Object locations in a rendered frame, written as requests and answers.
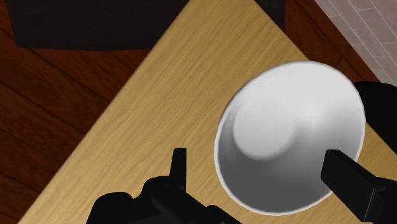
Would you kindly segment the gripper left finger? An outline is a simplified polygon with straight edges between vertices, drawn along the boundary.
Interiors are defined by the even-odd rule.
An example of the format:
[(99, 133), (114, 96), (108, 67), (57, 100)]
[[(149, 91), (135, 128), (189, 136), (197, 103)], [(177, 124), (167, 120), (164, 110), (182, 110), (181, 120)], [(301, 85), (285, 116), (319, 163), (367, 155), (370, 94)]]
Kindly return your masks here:
[(186, 192), (187, 150), (172, 153), (170, 173), (148, 179), (133, 198), (126, 192), (100, 196), (86, 224), (218, 224), (218, 219)]

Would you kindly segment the white bowl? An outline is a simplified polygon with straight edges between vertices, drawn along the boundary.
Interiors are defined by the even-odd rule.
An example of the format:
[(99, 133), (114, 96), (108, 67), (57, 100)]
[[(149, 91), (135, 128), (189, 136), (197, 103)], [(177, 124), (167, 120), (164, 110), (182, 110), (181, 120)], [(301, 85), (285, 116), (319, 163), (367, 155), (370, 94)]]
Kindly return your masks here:
[(331, 194), (321, 181), (326, 150), (357, 159), (365, 129), (361, 97), (342, 72), (315, 61), (280, 64), (227, 104), (214, 140), (216, 173), (254, 213), (298, 213)]

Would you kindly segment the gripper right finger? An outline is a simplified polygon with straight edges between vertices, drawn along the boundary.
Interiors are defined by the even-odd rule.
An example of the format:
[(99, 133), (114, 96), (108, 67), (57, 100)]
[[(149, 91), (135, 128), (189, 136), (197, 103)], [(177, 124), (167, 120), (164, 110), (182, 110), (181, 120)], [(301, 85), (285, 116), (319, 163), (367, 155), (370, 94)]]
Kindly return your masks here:
[(376, 177), (340, 150), (327, 150), (321, 180), (362, 222), (397, 224), (397, 181)]

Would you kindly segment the black rounded object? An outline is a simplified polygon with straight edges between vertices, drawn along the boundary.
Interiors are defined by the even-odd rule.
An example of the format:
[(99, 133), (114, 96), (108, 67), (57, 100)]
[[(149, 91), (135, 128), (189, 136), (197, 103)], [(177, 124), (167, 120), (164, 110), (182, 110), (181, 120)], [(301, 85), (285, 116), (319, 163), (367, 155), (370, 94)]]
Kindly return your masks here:
[(397, 87), (381, 82), (354, 82), (366, 122), (397, 155)]

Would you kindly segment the light wooden table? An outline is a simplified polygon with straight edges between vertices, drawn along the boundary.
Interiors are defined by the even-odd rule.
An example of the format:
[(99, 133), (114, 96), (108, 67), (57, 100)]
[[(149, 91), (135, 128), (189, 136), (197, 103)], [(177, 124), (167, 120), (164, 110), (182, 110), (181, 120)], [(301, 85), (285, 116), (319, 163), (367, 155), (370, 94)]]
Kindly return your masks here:
[(265, 216), (234, 202), (214, 166), (219, 119), (260, 72), (305, 55), (254, 0), (190, 0), (19, 224), (85, 224), (108, 192), (138, 195), (169, 173), (186, 148), (187, 191), (242, 224), (359, 224), (334, 195), (291, 215)]

